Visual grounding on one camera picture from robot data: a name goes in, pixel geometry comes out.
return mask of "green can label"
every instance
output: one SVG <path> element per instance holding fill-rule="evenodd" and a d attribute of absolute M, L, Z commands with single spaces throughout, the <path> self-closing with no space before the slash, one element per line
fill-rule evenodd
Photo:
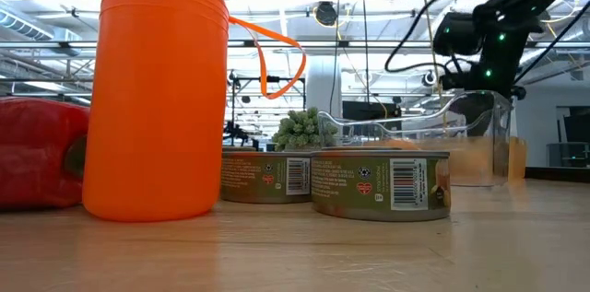
<path fill-rule="evenodd" d="M 222 195 L 286 197 L 310 194 L 309 158 L 223 158 Z"/>
<path fill-rule="evenodd" d="M 448 160 L 314 158 L 312 199 L 317 204 L 379 211 L 450 207 Z"/>

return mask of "orange strap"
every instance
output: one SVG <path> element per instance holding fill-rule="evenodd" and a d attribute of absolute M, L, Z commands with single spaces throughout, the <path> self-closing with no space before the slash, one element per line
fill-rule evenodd
<path fill-rule="evenodd" d="M 287 92 L 290 88 L 293 87 L 293 85 L 295 85 L 295 83 L 299 80 L 299 78 L 301 77 L 301 75 L 303 74 L 303 70 L 305 69 L 305 63 L 307 62 L 307 57 L 305 56 L 305 51 L 303 50 L 303 48 L 299 45 L 299 43 L 293 39 L 290 39 L 286 36 L 280 35 L 272 30 L 268 30 L 268 29 L 264 29 L 261 28 L 260 26 L 257 26 L 255 24 L 251 24 L 249 22 L 245 22 L 243 20 L 239 20 L 237 18 L 234 17 L 230 17 L 230 23 L 232 24 L 237 24 L 240 25 L 242 27 L 244 27 L 246 30 L 248 30 L 248 32 L 250 33 L 250 35 L 252 35 L 252 39 L 254 39 L 254 44 L 256 45 L 256 49 L 258 50 L 258 56 L 260 57 L 260 90 L 262 91 L 262 94 L 267 98 L 267 99 L 277 99 L 280 98 L 281 95 L 285 94 L 285 92 Z M 256 39 L 256 37 L 252 34 L 252 32 L 250 31 L 254 30 L 262 35 L 265 35 L 271 39 L 275 39 L 278 41 L 283 41 L 287 44 L 292 45 L 293 47 L 298 48 L 299 50 L 301 50 L 301 53 L 303 54 L 303 57 L 301 59 L 301 65 L 299 67 L 299 70 L 297 70 L 297 74 L 295 74 L 295 76 L 289 81 L 289 83 L 281 88 L 278 92 L 276 93 L 272 93 L 272 94 L 268 94 L 267 90 L 266 90 L 266 61 L 265 61 L 265 55 L 262 52 L 262 48 L 260 48 L 260 44 L 258 43 L 258 40 Z"/>

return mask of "transparent plastic bin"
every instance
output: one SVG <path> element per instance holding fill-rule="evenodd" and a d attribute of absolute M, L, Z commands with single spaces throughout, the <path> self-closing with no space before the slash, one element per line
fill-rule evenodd
<path fill-rule="evenodd" d="M 452 185 L 493 186 L 508 181 L 511 108 L 496 92 L 468 91 L 427 116 L 354 122 L 321 111 L 318 123 L 322 147 L 448 151 Z"/>

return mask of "wooden table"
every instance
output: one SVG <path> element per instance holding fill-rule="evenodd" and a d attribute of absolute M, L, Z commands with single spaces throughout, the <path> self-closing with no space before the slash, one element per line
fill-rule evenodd
<path fill-rule="evenodd" d="M 121 224 L 81 207 L 0 215 L 0 291 L 588 291 L 590 185 L 454 188 L 450 218 L 355 221 L 221 203 Z"/>

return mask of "orange plastic bottle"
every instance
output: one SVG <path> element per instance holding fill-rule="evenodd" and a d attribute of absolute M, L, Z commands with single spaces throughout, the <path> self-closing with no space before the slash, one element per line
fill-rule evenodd
<path fill-rule="evenodd" d="M 218 199 L 229 14 L 223 0 L 102 0 L 84 206 L 117 221 Z"/>

